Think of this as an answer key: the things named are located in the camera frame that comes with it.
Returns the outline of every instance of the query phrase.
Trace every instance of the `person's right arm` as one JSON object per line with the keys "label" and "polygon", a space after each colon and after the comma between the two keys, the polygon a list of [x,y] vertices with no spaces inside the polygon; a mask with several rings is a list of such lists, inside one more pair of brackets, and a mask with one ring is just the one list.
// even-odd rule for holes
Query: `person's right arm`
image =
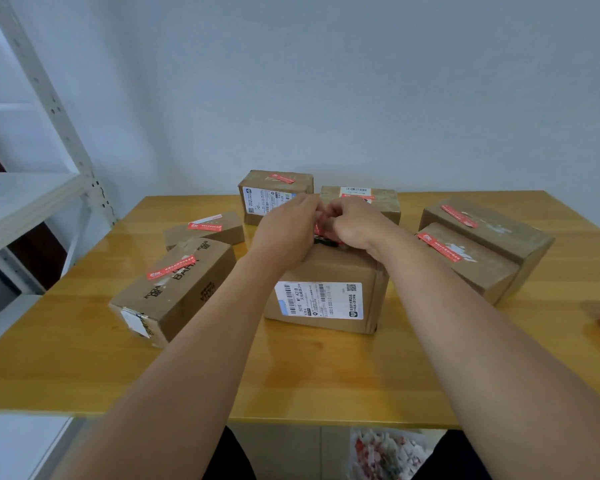
{"label": "person's right arm", "polygon": [[405,229],[357,197],[327,237],[387,268],[465,434],[496,480],[600,479],[600,396]]}

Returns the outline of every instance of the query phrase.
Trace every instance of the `wooden table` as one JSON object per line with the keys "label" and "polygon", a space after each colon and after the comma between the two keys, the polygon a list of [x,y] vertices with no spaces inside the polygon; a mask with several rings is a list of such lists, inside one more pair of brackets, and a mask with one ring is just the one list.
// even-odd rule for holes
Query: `wooden table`
{"label": "wooden table", "polygon": [[[401,225],[416,231],[422,208],[445,195],[400,194]],[[600,229],[545,192],[461,195],[556,236],[501,308],[600,393]],[[163,229],[225,210],[242,211],[237,195],[140,202],[0,339],[0,410],[105,412],[160,353],[107,303],[164,252]],[[263,319],[232,419],[457,426],[391,283],[371,337]]]}

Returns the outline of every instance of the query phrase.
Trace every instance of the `plastic bag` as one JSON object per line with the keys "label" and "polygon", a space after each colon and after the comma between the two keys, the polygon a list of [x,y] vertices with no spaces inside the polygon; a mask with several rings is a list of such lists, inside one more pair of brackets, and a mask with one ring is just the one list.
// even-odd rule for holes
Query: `plastic bag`
{"label": "plastic bag", "polygon": [[351,428],[350,480],[409,480],[431,455],[425,435],[391,428]]}

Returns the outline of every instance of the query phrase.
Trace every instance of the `blue mark on label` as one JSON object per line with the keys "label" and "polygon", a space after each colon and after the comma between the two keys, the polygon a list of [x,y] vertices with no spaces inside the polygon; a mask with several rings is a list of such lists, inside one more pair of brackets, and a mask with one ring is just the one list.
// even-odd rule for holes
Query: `blue mark on label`
{"label": "blue mark on label", "polygon": [[287,311],[287,304],[285,303],[285,300],[279,299],[278,303],[280,304],[280,311],[282,312],[282,314],[285,316],[289,316],[289,312]]}

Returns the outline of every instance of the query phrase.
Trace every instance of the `person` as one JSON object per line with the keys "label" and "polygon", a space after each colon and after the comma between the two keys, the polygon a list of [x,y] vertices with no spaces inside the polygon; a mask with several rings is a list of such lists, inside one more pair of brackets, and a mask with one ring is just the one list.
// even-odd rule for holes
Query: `person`
{"label": "person", "polygon": [[[327,237],[366,250],[387,268],[470,443],[455,449],[458,456],[477,453],[484,475],[496,480],[600,479],[600,397],[593,389],[406,229],[357,197],[323,207],[314,194],[263,218],[222,286],[97,421],[66,478],[227,478],[227,468],[245,468],[231,477],[254,478],[239,447],[222,453],[236,451],[225,424],[265,302],[310,249],[316,218]],[[415,478],[436,471],[428,465],[437,453]]]}

